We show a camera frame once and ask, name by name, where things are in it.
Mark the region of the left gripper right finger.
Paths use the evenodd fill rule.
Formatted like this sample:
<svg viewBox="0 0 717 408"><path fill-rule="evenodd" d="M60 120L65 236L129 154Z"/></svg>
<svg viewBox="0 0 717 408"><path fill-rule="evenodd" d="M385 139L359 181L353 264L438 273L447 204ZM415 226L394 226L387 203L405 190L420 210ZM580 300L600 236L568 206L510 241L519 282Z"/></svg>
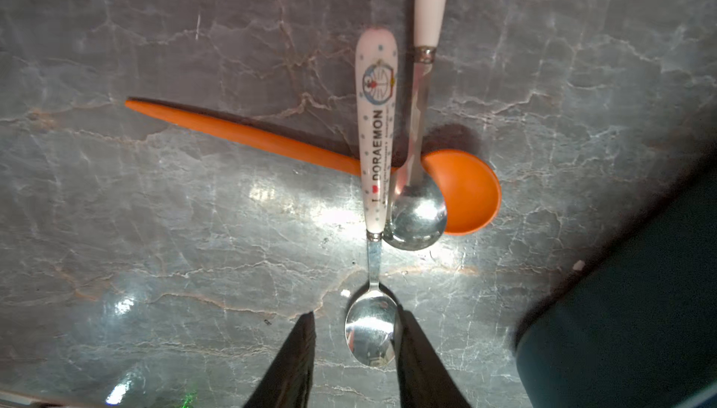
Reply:
<svg viewBox="0 0 717 408"><path fill-rule="evenodd" d="M401 407L471 407L414 315L404 309L396 315L394 351Z"/></svg>

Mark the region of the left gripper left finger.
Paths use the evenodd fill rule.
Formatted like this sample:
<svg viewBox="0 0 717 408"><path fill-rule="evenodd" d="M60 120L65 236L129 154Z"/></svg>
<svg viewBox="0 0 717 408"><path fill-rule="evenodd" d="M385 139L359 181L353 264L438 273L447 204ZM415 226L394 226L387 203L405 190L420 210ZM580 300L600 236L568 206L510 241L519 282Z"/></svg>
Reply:
<svg viewBox="0 0 717 408"><path fill-rule="evenodd" d="M300 316L245 407L307 407L313 387L315 315Z"/></svg>

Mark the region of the Doraemon white handled spoon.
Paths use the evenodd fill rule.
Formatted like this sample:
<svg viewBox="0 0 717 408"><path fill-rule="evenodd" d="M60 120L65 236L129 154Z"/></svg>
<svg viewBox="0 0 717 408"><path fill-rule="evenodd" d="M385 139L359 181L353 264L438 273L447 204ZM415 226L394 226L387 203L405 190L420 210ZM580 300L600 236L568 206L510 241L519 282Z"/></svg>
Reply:
<svg viewBox="0 0 717 408"><path fill-rule="evenodd" d="M397 303L380 288L383 232L393 150L397 43L384 28L366 30L358 40L355 84L360 183L366 229L368 283L347 310L345 340L364 366L381 368L394 358Z"/></svg>

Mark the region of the teal plastic storage box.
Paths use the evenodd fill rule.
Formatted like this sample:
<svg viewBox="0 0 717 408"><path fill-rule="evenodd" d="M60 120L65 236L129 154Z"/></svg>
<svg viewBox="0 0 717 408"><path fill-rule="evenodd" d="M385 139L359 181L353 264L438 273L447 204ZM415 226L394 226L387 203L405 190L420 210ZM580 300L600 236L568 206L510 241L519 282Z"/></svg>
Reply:
<svg viewBox="0 0 717 408"><path fill-rule="evenodd" d="M715 406L715 170L543 306L515 360L535 407Z"/></svg>

